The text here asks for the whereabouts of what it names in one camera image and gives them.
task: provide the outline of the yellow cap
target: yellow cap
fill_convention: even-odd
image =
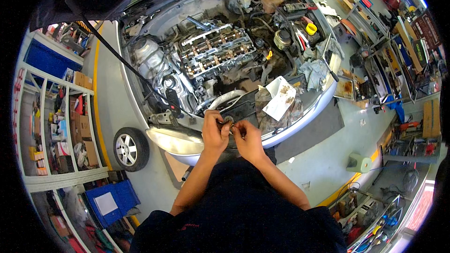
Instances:
[[[314,24],[309,23],[307,24],[306,31],[309,35],[314,35],[317,31],[317,27]]]

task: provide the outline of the stool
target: stool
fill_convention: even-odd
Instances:
[[[358,154],[350,154],[349,162],[346,170],[349,172],[367,173],[372,166],[372,160],[370,157],[363,157]]]

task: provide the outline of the yellow stripe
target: yellow stripe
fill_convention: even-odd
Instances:
[[[370,159],[373,161],[375,161],[378,158],[378,154],[379,151],[378,149],[374,152],[374,154],[370,157]],[[343,194],[345,193],[345,191],[349,188],[349,183],[354,180],[357,176],[360,176],[362,173],[355,173],[355,175],[350,178],[350,180],[347,181],[347,183],[345,183],[344,185],[342,185],[338,190],[336,190],[336,192],[332,195],[330,195],[327,199],[325,199],[324,201],[322,201],[321,203],[319,203],[317,206],[328,206],[331,203],[333,203],[334,200],[336,200],[336,198],[338,198],[339,193]]]
[[[132,219],[133,223],[135,224],[135,226],[139,227],[140,223],[138,221],[138,218],[136,218],[136,216],[131,216],[131,219]]]
[[[98,30],[99,34],[102,34],[103,30],[102,25]],[[97,46],[95,47],[95,57],[94,57],[94,78],[93,78],[93,87],[94,87],[94,111],[95,111],[95,124],[97,125],[97,135],[98,135],[98,143],[100,144],[100,148],[102,149],[103,158],[105,160],[106,165],[110,170],[112,170],[111,162],[109,161],[108,154],[106,153],[105,141],[103,139],[102,128],[100,125],[100,115],[98,110],[98,98],[97,98],[97,66],[98,66],[98,50],[100,49],[100,40],[97,40]]]

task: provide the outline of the hose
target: hose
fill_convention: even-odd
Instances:
[[[258,17],[254,18],[254,19],[255,19],[255,20],[260,20],[260,21],[262,21],[262,23],[263,23],[264,25],[266,25],[267,28],[268,28],[270,31],[272,31],[273,33],[275,32],[275,31],[273,30],[273,28],[271,28],[271,27],[269,26],[269,24],[267,24],[266,21],[264,21],[263,19],[258,18]]]
[[[230,91],[228,93],[223,94],[222,96],[218,97],[217,99],[214,100],[214,102],[212,102],[212,104],[209,106],[209,110],[215,110],[219,107],[220,104],[222,104],[223,102],[226,102],[228,100],[232,100],[235,97],[239,97],[242,96],[244,94],[246,94],[247,92],[245,92],[244,90],[233,90]]]

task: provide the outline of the shelving unit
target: shelving unit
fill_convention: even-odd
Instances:
[[[39,77],[43,80],[42,85],[38,85],[34,77]],[[49,149],[48,149],[48,142],[45,140],[45,136],[49,133],[47,131],[47,125],[45,120],[45,103],[48,99],[47,93],[49,92],[47,89],[47,84],[49,82],[58,84],[60,86],[63,86],[66,88],[66,94],[64,96],[64,102],[65,102],[65,119],[67,122],[67,145],[70,150],[70,158],[71,163],[73,164],[74,171],[71,171],[69,173],[64,174],[52,174],[51,168],[49,166]],[[21,119],[21,106],[22,106],[22,99],[24,92],[33,92],[33,93],[39,93],[40,94],[40,134],[42,139],[42,151],[44,154],[44,165],[45,169],[47,171],[47,175],[44,176],[30,176],[27,175],[28,172],[24,170],[24,160],[28,160],[27,153],[28,151],[21,150],[21,128],[23,128],[27,123],[24,122],[23,119]],[[87,115],[89,117],[89,123],[90,123],[90,134],[92,137],[92,141],[94,143],[94,149],[95,154],[98,159],[98,168],[91,169],[91,170],[84,170],[84,171],[78,171],[75,155],[72,148],[72,139],[71,139],[71,133],[70,133],[70,124],[69,124],[69,102],[68,98],[70,94],[75,93],[83,93],[86,95],[87,98]],[[14,126],[14,139],[16,144],[16,151],[19,159],[19,166],[20,170],[22,172],[22,177],[24,179],[25,185],[29,192],[37,192],[37,191],[44,191],[44,190],[53,190],[57,188],[67,187],[67,186],[73,186],[76,184],[81,184],[85,182],[90,182],[93,180],[106,178],[108,177],[108,167],[104,167],[101,164],[101,161],[99,160],[99,153],[97,149],[97,144],[95,141],[95,134],[93,130],[93,122],[92,122],[92,110],[90,107],[90,96],[93,96],[94,92],[92,90],[88,90],[86,88],[77,86],[73,83],[64,81],[60,78],[51,76],[39,69],[36,69],[29,64],[20,61],[18,62],[18,70],[16,74],[16,79],[14,83],[14,110],[13,110],[13,126]]]

